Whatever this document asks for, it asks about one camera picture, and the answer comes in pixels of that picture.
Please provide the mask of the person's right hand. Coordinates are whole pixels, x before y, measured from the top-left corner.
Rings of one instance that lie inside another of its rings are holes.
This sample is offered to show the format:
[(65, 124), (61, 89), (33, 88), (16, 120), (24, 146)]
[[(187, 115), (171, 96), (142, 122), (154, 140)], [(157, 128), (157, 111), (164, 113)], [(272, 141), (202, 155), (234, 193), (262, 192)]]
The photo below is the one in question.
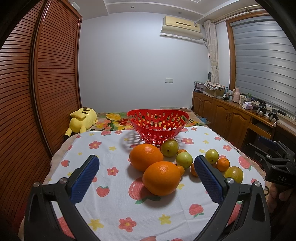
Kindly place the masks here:
[(276, 185), (274, 183), (271, 184), (269, 189), (268, 199), (267, 199), (267, 207), (268, 207), (269, 213), (273, 213), (275, 211), (279, 200), (286, 202), (290, 197), (291, 193), (292, 193), (291, 189), (285, 190), (279, 193)]

